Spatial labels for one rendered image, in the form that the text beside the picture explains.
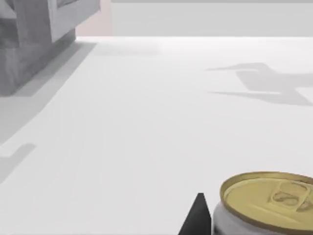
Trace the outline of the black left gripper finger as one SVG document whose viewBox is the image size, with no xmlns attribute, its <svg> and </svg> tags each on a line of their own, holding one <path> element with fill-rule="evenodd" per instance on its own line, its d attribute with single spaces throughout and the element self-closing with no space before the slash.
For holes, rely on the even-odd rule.
<svg viewBox="0 0 313 235">
<path fill-rule="evenodd" d="M 211 235 L 211 215 L 204 193 L 198 193 L 178 235 Z"/>
</svg>

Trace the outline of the white can with gold lid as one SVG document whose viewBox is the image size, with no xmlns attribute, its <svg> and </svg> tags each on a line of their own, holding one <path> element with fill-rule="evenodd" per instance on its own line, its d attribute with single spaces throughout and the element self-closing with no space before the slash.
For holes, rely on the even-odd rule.
<svg viewBox="0 0 313 235">
<path fill-rule="evenodd" d="M 213 235 L 313 235 L 313 178 L 287 172 L 234 175 L 220 187 Z"/>
</svg>

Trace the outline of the grey cabinet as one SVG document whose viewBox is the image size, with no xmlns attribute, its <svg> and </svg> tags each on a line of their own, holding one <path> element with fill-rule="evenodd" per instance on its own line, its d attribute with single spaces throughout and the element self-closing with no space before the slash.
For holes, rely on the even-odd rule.
<svg viewBox="0 0 313 235">
<path fill-rule="evenodd" d="M 100 9 L 100 0 L 0 0 L 0 96 L 31 80 Z"/>
</svg>

